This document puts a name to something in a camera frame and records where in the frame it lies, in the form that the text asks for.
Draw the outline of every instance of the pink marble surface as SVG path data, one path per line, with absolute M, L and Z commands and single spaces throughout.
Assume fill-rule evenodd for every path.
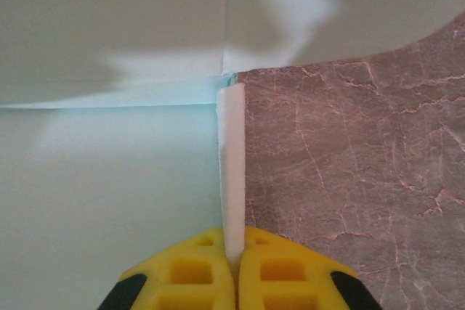
M 351 266 L 384 309 L 465 309 L 465 13 L 393 52 L 240 80 L 247 224 Z

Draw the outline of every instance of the marble tile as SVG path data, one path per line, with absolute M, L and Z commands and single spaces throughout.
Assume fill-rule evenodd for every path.
M 393 52 L 240 80 L 247 223 L 351 266 L 385 309 L 464 309 L 465 13 Z

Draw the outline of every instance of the gray marble countertop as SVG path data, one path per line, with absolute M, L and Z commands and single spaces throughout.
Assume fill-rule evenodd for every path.
M 393 52 L 240 80 L 247 224 L 351 266 L 384 309 L 465 309 L 465 13 Z

